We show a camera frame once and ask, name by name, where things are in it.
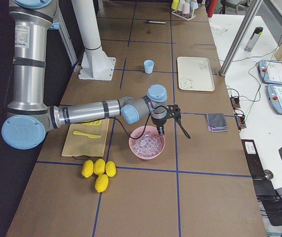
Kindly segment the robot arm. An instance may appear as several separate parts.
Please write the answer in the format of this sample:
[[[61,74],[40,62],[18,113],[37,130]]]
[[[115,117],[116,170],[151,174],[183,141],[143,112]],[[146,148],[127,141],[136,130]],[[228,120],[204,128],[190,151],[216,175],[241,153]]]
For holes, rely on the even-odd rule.
[[[67,54],[72,63],[77,58],[56,0],[12,0],[10,16],[15,21],[13,57],[13,101],[7,105],[7,119],[2,125],[4,141],[13,148],[27,150],[40,144],[48,131],[62,125],[84,123],[123,116],[129,124],[146,117],[164,135],[168,119],[181,121],[177,105],[168,105],[162,85],[149,87],[147,94],[135,100],[124,97],[77,106],[46,106],[43,102],[46,38],[48,29],[59,24]]]

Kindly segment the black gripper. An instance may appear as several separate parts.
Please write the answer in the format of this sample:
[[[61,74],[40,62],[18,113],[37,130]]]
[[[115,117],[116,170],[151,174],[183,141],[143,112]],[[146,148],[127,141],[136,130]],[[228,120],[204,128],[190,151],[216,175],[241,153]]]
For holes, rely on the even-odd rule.
[[[178,124],[181,124],[180,108],[177,104],[160,105],[156,107],[155,112],[151,114],[153,124],[157,127],[158,135],[164,135],[164,124],[168,119],[174,119]]]

